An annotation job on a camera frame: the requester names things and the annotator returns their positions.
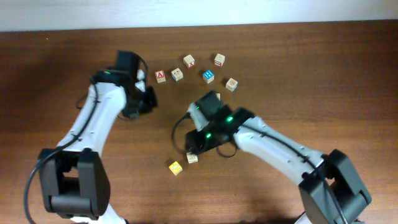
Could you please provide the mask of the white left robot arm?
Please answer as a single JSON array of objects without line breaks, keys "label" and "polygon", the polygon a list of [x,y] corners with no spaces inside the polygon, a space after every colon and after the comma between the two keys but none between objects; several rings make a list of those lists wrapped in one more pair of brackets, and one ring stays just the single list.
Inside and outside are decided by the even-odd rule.
[{"label": "white left robot arm", "polygon": [[76,223],[127,223],[110,205],[111,186],[101,155],[117,117],[135,120],[157,106],[147,85],[148,66],[120,50],[113,66],[90,78],[85,104],[53,149],[43,149],[32,171],[39,174],[44,208]]}]

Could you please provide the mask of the yellow wooden block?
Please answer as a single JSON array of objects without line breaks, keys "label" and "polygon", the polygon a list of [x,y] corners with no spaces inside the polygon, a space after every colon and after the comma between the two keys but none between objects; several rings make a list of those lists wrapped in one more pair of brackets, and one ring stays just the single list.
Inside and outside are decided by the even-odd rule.
[{"label": "yellow wooden block", "polygon": [[169,165],[169,169],[174,175],[178,175],[179,173],[181,173],[181,171],[183,171],[182,166],[177,161]]}]

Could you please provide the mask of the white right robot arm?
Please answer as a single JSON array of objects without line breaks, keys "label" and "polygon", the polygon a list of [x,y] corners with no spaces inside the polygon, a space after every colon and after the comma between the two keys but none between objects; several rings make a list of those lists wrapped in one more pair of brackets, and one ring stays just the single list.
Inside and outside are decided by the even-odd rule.
[{"label": "white right robot arm", "polygon": [[304,212],[297,223],[359,223],[372,198],[349,157],[303,146],[268,126],[253,112],[231,110],[214,91],[191,103],[187,116],[195,130],[186,150],[199,155],[230,142],[288,177],[297,185]]}]

